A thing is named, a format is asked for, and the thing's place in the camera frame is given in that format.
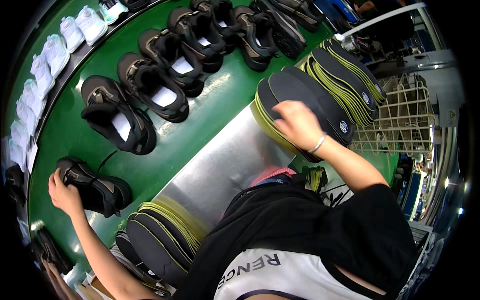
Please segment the wire basket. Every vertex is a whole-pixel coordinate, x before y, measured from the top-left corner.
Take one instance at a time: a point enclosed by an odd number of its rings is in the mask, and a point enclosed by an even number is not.
[[[435,116],[425,80],[416,73],[379,80],[387,94],[379,118],[368,127],[357,125],[350,148],[395,155],[428,154],[432,150]]]

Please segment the hand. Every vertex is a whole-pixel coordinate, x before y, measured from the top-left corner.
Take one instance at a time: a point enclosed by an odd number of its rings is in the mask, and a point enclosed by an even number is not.
[[[72,184],[67,187],[63,184],[59,168],[48,179],[48,193],[53,206],[63,210],[70,218],[85,216],[78,189]]]
[[[317,117],[300,101],[283,101],[273,107],[283,120],[275,120],[275,125],[286,138],[307,151],[313,150],[324,135]]]

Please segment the stainless steel panel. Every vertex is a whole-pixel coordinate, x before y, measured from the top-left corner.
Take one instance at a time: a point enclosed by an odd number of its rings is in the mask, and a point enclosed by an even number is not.
[[[232,198],[267,167],[294,155],[257,125],[250,106],[225,126],[155,197],[168,196],[213,227]]]

